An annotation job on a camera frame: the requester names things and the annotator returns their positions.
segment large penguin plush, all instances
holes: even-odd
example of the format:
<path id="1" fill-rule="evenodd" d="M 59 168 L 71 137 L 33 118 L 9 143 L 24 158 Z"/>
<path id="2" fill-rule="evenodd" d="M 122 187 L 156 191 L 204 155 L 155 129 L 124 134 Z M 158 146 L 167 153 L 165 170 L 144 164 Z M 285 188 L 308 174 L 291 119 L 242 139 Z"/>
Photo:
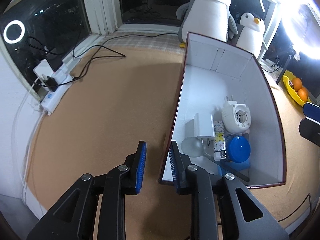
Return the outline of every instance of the large penguin plush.
<path id="1" fill-rule="evenodd" d="M 227 41 L 228 26 L 238 34 L 236 22 L 230 15 L 231 0 L 191 0 L 177 10 L 177 18 L 183 20 L 178 37 L 186 42 L 188 32 L 199 33 L 221 41 Z"/>
<path id="2" fill-rule="evenodd" d="M 235 38 L 235 44 L 238 48 L 251 52 L 258 58 L 261 46 L 266 49 L 266 44 L 263 41 L 265 25 L 262 19 L 254 17 L 252 13 L 244 13 L 240 19 L 240 25 L 243 29 Z"/>

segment cable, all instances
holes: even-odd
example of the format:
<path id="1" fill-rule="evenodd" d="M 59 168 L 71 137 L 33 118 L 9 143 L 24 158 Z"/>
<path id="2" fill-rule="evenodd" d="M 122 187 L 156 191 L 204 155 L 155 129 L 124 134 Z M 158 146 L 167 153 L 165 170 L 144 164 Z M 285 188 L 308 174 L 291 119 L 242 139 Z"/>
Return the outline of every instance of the cable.
<path id="1" fill-rule="evenodd" d="M 83 78 L 83 77 L 87 74 L 87 72 L 88 72 L 88 70 L 89 70 L 89 67 L 90 67 L 90 64 L 91 64 L 91 62 L 92 62 L 94 59 L 97 59 L 97 58 L 123 58 L 123 57 L 126 57 L 124 54 L 122 54 L 122 53 L 120 53 L 120 52 L 118 52 L 118 51 L 115 51 L 115 50 L 113 50 L 113 49 L 110 49 L 110 48 L 108 48 L 108 47 L 105 47 L 104 45 L 105 45 L 108 41 L 111 41 L 111 40 L 114 40 L 114 39 L 118 39 L 118 38 L 130 37 L 130 36 L 156 38 L 156 37 L 159 37 L 159 36 L 162 36 L 162 35 L 168 35 L 168 34 L 177 35 L 176 33 L 161 33 L 161 34 L 157 34 L 157 35 L 154 35 L 154 36 L 143 35 L 143 34 L 126 34 L 126 35 L 122 35 L 122 36 L 116 36 L 116 37 L 112 37 L 112 38 L 106 40 L 102 45 L 93 45 L 93 46 L 89 47 L 88 49 L 86 49 L 86 50 L 85 50 L 84 52 L 82 52 L 81 54 L 75 56 L 74 52 L 75 52 L 76 44 L 78 43 L 78 40 L 79 40 L 79 37 L 80 37 L 80 35 L 79 35 L 79 36 L 78 36 L 78 39 L 77 39 L 77 42 L 76 42 L 76 44 L 75 44 L 75 46 L 74 46 L 74 48 L 73 48 L 73 50 L 72 50 L 72 56 L 73 56 L 74 58 L 77 58 L 77 57 L 82 56 L 83 54 L 85 54 L 87 51 L 89 51 L 90 49 L 92 49 L 92 48 L 94 48 L 94 47 L 99 47 L 99 48 L 97 49 L 97 51 L 91 56 L 91 58 L 90 58 L 90 59 L 87 61 L 87 63 L 84 65 L 84 67 L 83 67 L 81 73 L 79 74 L 79 76 L 74 77 L 73 80 L 71 80 L 71 81 L 69 81 L 69 82 L 61 83 L 61 84 L 59 84 L 59 85 L 57 85 L 57 86 L 46 86 L 46 85 L 42 85 L 42 84 L 38 84 L 38 83 L 36 83 L 36 82 L 33 82 L 33 81 L 28 77 L 28 75 L 26 74 L 26 69 L 25 69 L 25 76 L 26 76 L 26 78 L 28 79 L 29 82 L 33 83 L 34 85 L 41 86 L 41 87 L 58 87 L 58 86 L 66 85 L 66 84 L 75 82 L 75 81 Z M 99 50 L 100 50 L 101 48 L 104 48 L 104 49 L 107 49 L 107 50 L 109 50 L 109 51 L 111 51 L 111 52 L 114 52 L 114 53 L 118 54 L 119 56 L 98 56 L 98 57 L 95 57 L 95 55 L 99 52 Z"/>
<path id="2" fill-rule="evenodd" d="M 25 94 L 25 96 L 23 97 L 23 99 L 22 99 L 22 101 L 21 101 L 21 103 L 20 103 L 20 105 L 19 105 L 19 107 L 18 107 L 18 109 L 17 109 L 17 112 L 16 112 L 16 114 L 15 114 L 15 116 L 14 116 L 14 119 L 13 119 L 13 123 L 12 123 L 12 130 L 11 130 L 11 155 L 12 155 L 12 162 L 13 163 L 16 163 L 16 165 L 17 165 L 17 169 L 18 169 L 18 173 L 19 173 L 19 177 L 20 177 L 20 180 L 21 180 L 21 183 L 22 183 L 22 187 L 23 187 L 23 191 L 22 191 L 22 193 L 21 193 L 21 199 L 22 199 L 22 202 L 25 204 L 25 205 L 27 205 L 26 204 L 26 202 L 25 202 L 25 199 L 23 198 L 23 192 L 24 192 L 24 194 L 25 194 L 25 196 L 26 196 L 26 194 L 27 194 L 27 187 L 26 187 L 26 183 L 25 183 L 25 177 L 26 177 L 26 170 L 25 170 L 25 172 L 24 172 L 24 177 L 22 178 L 22 172 L 21 172 L 21 170 L 20 170 L 20 168 L 19 168 L 19 163 L 18 163 L 18 156 L 17 156 L 17 152 L 18 152 L 18 150 L 17 150 L 17 142 L 16 142 L 16 130 L 17 130 L 17 128 L 18 128 L 18 120 L 19 120 L 19 115 L 20 115 L 20 113 L 21 113 L 21 110 L 22 110 L 22 107 L 23 107 L 23 105 L 25 104 L 25 102 L 27 101 L 27 98 L 28 98 L 28 96 L 29 96 L 29 94 L 30 94 L 30 92 L 31 92 L 31 90 L 33 89 L 33 86 L 34 86 L 35 84 L 32 84 L 32 86 L 30 87 L 30 89 L 29 89 L 29 91 Z M 39 118 L 39 120 L 38 120 L 38 122 L 37 122 L 37 124 L 36 124 L 36 127 L 38 126 L 38 124 L 39 124 L 39 122 L 40 122 L 40 120 L 42 119 L 42 117 L 44 116 L 44 113 L 41 115 L 41 117 Z"/>
<path id="3" fill-rule="evenodd" d="M 308 195 L 306 196 L 304 201 L 302 201 L 302 203 L 296 208 L 295 211 L 293 211 L 289 216 L 286 216 L 285 218 L 278 220 L 278 222 L 286 220 L 288 217 L 292 216 L 303 205 L 303 203 L 307 200 L 308 197 L 309 197 L 309 217 L 311 218 L 311 216 L 312 216 L 311 195 L 310 195 L 310 193 L 308 193 Z"/>
<path id="4" fill-rule="evenodd" d="M 130 13 L 140 12 L 141 15 L 150 14 L 153 17 L 160 17 L 161 16 L 161 13 L 159 13 L 159 12 L 151 12 L 152 8 L 148 6 L 148 4 L 149 4 L 148 0 L 141 0 L 141 2 L 142 2 L 142 5 L 146 5 L 147 9 L 143 9 L 143 8 L 138 9 L 138 10 L 137 9 L 130 9 L 129 12 Z"/>
<path id="5" fill-rule="evenodd" d="M 27 182 L 26 182 L 26 178 L 27 178 L 27 167 L 28 167 L 28 163 L 29 163 L 29 157 L 30 157 L 30 151 L 31 151 L 31 142 L 32 142 L 32 139 L 34 138 L 34 135 L 39 127 L 39 124 L 42 120 L 42 118 L 47 114 L 48 112 L 47 111 L 42 111 L 41 113 L 41 116 L 39 117 L 38 119 L 38 122 L 36 123 L 36 125 L 34 126 L 33 130 L 32 130 L 32 133 L 31 133 L 31 136 L 29 138 L 29 141 L 28 141 L 28 151 L 27 151 L 27 160 L 26 160 L 26 165 L 25 165 L 25 171 L 24 171 L 24 176 L 23 176 L 23 181 L 24 181 L 24 184 L 23 184 L 23 189 L 24 189 L 24 199 L 23 199 L 23 195 L 22 195 L 22 202 L 27 206 Z M 40 207 L 40 211 L 41 211 L 41 215 L 44 216 L 44 213 L 43 213 L 43 210 L 42 210 L 42 206 L 41 206 L 41 203 L 38 201 L 39 203 L 39 207 Z"/>
<path id="6" fill-rule="evenodd" d="M 273 65 L 270 66 L 271 68 L 273 68 L 273 71 L 265 70 L 263 67 L 261 67 L 261 68 L 262 68 L 265 72 L 273 73 L 273 72 L 278 71 L 281 66 L 282 66 L 282 61 L 281 61 L 281 60 L 278 60 L 278 55 L 276 55 L 276 63 L 274 63 Z"/>
<path id="7" fill-rule="evenodd" d="M 34 46 L 34 45 L 30 44 L 29 39 L 33 39 L 33 40 L 39 42 L 39 43 L 41 44 L 42 48 L 39 48 L 39 47 L 37 47 L 37 46 Z M 46 47 L 41 41 L 39 41 L 37 38 L 35 38 L 35 37 L 33 37 L 33 36 L 28 36 L 28 38 L 27 38 L 27 44 L 28 44 L 30 47 L 34 48 L 34 49 L 38 49 L 38 50 L 44 51 L 45 53 L 48 53 L 48 54 L 57 55 L 57 56 L 64 54 L 64 52 L 63 52 L 63 53 L 54 53 L 54 52 L 49 51 L 48 49 L 46 49 L 47 47 Z"/>

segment white wall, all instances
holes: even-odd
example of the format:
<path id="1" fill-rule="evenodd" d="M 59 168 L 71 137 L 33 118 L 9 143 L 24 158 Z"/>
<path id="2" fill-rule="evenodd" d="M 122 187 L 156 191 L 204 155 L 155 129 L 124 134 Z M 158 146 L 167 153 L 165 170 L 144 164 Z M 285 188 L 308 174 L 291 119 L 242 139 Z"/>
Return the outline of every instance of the white wall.
<path id="1" fill-rule="evenodd" d="M 16 198 L 21 198 L 22 183 L 17 163 L 12 157 L 11 130 L 14 116 L 26 92 L 0 51 L 0 194 Z M 15 140 L 21 171 L 24 170 L 29 138 L 40 115 L 39 102 L 30 95 L 20 113 Z"/>

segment window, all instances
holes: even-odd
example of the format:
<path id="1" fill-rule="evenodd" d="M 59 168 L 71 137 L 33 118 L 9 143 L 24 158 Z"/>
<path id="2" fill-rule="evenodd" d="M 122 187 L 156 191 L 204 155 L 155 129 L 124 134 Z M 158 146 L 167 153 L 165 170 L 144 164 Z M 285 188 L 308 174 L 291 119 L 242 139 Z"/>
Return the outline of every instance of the window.
<path id="1" fill-rule="evenodd" d="M 30 84 L 42 59 L 58 69 L 77 40 L 90 34 L 83 0 L 22 0 L 1 16 L 0 30 L 12 60 Z"/>
<path id="2" fill-rule="evenodd" d="M 180 26 L 176 10 L 190 0 L 120 0 L 122 22 Z M 237 23 L 246 12 L 265 20 L 270 2 L 267 0 L 231 0 L 230 13 Z"/>
<path id="3" fill-rule="evenodd" d="M 270 2 L 267 0 L 231 0 L 230 14 L 236 23 L 240 24 L 240 18 L 244 13 L 250 12 L 257 17 L 266 19 Z"/>

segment penguin beak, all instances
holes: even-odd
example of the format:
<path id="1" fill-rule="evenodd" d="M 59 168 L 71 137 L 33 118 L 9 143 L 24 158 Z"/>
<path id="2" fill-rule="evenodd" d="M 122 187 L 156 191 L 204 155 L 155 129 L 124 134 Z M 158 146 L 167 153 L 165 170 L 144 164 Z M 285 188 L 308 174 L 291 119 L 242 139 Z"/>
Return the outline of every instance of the penguin beak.
<path id="1" fill-rule="evenodd" d="M 259 18 L 254 18 L 253 21 L 254 21 L 256 24 L 260 24 L 260 19 L 259 19 Z"/>

